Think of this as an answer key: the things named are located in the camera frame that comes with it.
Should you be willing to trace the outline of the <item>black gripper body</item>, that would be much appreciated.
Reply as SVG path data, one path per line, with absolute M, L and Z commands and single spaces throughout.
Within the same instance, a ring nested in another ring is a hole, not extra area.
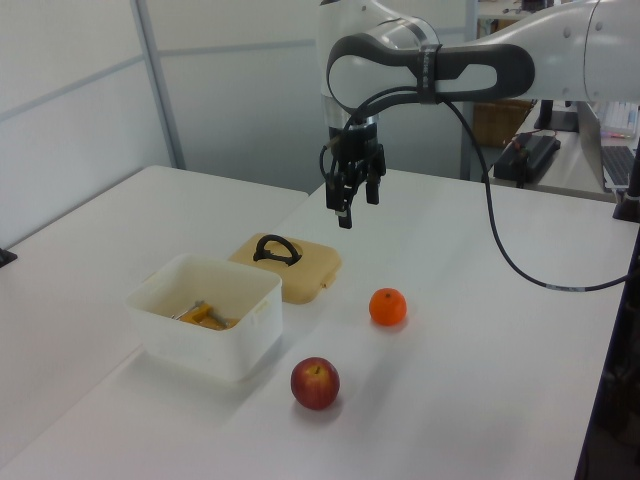
M 332 162 L 336 163 L 336 171 L 345 171 L 349 166 L 355 167 L 357 163 L 370 160 L 374 170 L 378 174 L 386 173 L 386 160 L 384 147 L 378 141 L 378 124 L 356 124 L 344 132 L 341 129 L 330 127 L 329 139 L 334 137 L 338 141 L 330 148 Z

